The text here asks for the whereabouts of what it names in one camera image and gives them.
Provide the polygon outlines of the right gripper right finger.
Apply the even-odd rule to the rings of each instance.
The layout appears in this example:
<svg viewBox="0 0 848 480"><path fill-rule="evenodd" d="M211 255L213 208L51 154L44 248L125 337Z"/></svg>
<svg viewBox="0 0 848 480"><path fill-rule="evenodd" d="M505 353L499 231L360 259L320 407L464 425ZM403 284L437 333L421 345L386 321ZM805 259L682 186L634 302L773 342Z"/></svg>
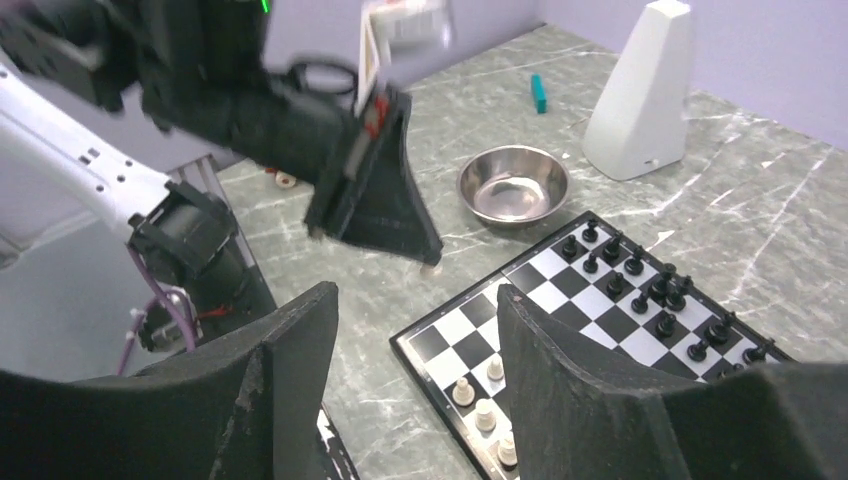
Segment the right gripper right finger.
<svg viewBox="0 0 848 480"><path fill-rule="evenodd" d="M521 478L688 478L664 404L688 381L601 346L512 285L497 301Z"/></svg>

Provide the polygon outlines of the black and white chessboard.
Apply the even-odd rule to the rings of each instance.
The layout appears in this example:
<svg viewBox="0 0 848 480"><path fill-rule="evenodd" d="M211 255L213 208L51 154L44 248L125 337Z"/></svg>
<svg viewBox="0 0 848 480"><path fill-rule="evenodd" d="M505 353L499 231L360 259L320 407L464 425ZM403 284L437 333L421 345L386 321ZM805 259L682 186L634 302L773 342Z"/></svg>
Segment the black and white chessboard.
<svg viewBox="0 0 848 480"><path fill-rule="evenodd" d="M615 257L605 246L619 241ZM786 360L771 341L696 288L685 307L669 311L649 295L663 263L592 212L585 212L523 254L392 337L391 346L419 388L485 479L515 479L496 456L511 432L509 391L487 378L489 359L500 355L497 291L511 284L543 310L605 348L638 363L698 382L711 382L747 364L758 350L767 363ZM476 398L457 406L453 385L466 377ZM480 432L474 409L494 402L497 426Z"/></svg>

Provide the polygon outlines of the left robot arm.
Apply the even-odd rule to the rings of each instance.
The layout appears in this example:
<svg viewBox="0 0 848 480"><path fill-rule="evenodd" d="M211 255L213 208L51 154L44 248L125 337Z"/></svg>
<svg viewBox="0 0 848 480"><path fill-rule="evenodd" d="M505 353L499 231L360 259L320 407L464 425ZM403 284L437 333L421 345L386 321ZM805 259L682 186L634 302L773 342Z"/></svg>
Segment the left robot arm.
<svg viewBox="0 0 848 480"><path fill-rule="evenodd" d="M451 38L444 1L373 1L360 17L360 62L339 92L308 83L307 58L265 69L267 1L12 1L1 7L1 47L23 73L110 113L141 89L143 112L311 184L311 237L435 267L442 242L407 160L411 99L380 84L393 46ZM1 75L1 144L97 215L122 243L167 316L135 318L150 351L194 349L274 306L238 242L232 210L214 193L131 158L31 90Z"/></svg>

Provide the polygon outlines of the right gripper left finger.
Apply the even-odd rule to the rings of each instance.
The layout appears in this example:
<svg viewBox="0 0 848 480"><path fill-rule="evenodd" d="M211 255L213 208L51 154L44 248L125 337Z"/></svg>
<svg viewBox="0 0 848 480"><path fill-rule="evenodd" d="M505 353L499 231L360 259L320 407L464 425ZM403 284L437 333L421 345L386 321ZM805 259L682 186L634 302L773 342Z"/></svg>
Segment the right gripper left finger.
<svg viewBox="0 0 848 480"><path fill-rule="evenodd" d="M142 370L142 479L322 479L316 421L338 330L320 282L253 323Z"/></svg>

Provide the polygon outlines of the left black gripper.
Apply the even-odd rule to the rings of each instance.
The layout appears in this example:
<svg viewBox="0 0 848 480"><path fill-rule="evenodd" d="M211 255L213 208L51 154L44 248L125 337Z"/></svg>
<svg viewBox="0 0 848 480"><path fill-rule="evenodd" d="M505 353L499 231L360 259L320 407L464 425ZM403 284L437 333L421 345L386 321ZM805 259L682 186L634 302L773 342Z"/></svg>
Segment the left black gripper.
<svg viewBox="0 0 848 480"><path fill-rule="evenodd" d="M305 61L267 71L257 1L143 1L139 21L142 107L157 125L312 184L311 234L440 263L443 243L407 157L410 95L377 88L356 110L311 87Z"/></svg>

